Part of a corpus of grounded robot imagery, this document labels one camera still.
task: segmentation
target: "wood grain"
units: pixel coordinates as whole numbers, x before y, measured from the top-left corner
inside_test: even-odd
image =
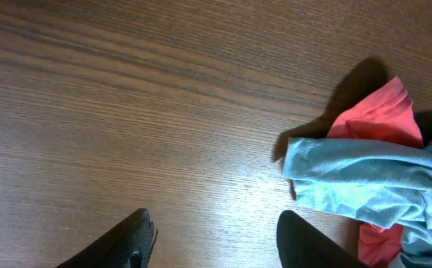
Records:
[[[273,151],[348,109],[367,57],[432,133],[431,1],[0,1],[0,267],[56,266],[140,207],[151,267],[280,267],[285,209],[356,252]]]

